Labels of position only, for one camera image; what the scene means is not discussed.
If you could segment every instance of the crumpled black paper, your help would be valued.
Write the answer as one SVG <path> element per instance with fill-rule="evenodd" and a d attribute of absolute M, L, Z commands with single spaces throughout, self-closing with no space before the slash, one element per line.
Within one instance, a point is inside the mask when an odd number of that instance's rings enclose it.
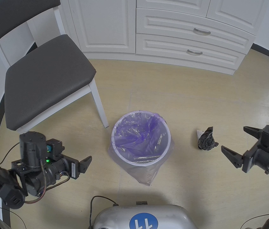
<path fill-rule="evenodd" d="M 198 148 L 202 150 L 211 150 L 213 147 L 217 147 L 218 143 L 213 138 L 213 127 L 209 127 L 198 139 Z"/>

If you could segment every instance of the purple plastic bag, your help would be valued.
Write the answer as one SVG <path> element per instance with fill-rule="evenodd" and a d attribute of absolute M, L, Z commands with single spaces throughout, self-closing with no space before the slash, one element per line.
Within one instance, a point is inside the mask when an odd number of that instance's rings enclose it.
<path fill-rule="evenodd" d="M 149 186 L 172 148 L 170 131 L 159 114 L 133 111 L 114 125 L 108 152 L 138 182 Z"/>

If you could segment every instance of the drawer handle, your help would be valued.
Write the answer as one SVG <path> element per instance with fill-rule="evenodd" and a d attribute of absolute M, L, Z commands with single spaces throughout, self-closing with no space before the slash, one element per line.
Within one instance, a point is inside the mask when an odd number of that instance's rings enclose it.
<path fill-rule="evenodd" d="M 203 33 L 203 34 L 211 34 L 210 31 L 201 31 L 201 30 L 198 30 L 196 28 L 194 28 L 194 31 L 199 32 L 199 33 Z"/>
<path fill-rule="evenodd" d="M 188 52 L 193 53 L 193 54 L 203 54 L 203 52 L 193 52 L 193 51 L 190 51 L 190 49 L 188 49 Z"/>

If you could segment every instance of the wooden floor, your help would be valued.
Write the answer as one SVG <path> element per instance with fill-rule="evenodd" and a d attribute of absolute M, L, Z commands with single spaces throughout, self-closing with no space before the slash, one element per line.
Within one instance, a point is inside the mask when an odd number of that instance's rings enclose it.
<path fill-rule="evenodd" d="M 95 81 L 110 126 L 104 128 L 88 94 L 33 128 L 56 138 L 64 154 L 92 155 L 86 174 L 50 190 L 37 204 L 15 210 L 27 229 L 88 228 L 90 200 L 103 195 L 120 205 L 175 204 L 186 208 L 200 229 L 240 228 L 247 219 L 269 213 L 269 175 L 258 167 L 236 169 L 220 151 L 224 145 L 241 154 L 255 143 L 243 126 L 269 124 L 269 57 L 250 51 L 233 76 L 173 65 L 91 60 Z M 175 149 L 150 187 L 139 184 L 107 154 L 115 122 L 133 110 L 157 112 L 167 121 Z M 197 148 L 196 129 L 214 126 L 219 146 Z M 0 160 L 18 142 L 18 134 L 0 127 Z M 3 163 L 20 158 L 15 148 Z M 112 203 L 94 200 L 93 217 Z M 244 228 L 261 227 L 267 217 Z M 11 214 L 12 228 L 24 228 Z"/>

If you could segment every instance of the blue circular logo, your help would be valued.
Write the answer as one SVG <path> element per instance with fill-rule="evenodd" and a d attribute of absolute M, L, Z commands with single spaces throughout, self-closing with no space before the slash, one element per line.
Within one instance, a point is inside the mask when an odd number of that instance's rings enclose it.
<path fill-rule="evenodd" d="M 129 222 L 130 229 L 157 229 L 158 220 L 152 214 L 140 213 L 133 216 Z"/>

